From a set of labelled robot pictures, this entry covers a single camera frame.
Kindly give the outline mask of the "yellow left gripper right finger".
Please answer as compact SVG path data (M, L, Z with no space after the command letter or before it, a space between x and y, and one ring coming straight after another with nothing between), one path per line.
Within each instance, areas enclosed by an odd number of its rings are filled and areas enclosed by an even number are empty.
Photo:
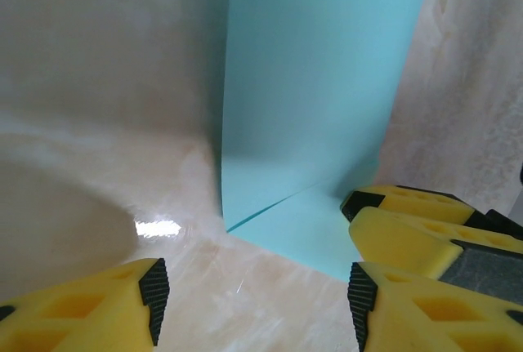
M522 307L388 265L355 262L347 298L361 351L520 351Z

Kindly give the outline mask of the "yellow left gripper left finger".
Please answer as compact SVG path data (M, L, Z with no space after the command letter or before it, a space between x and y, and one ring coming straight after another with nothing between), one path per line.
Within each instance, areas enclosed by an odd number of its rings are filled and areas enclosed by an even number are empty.
M145 258L1 304L3 351L151 351L168 303L163 258Z

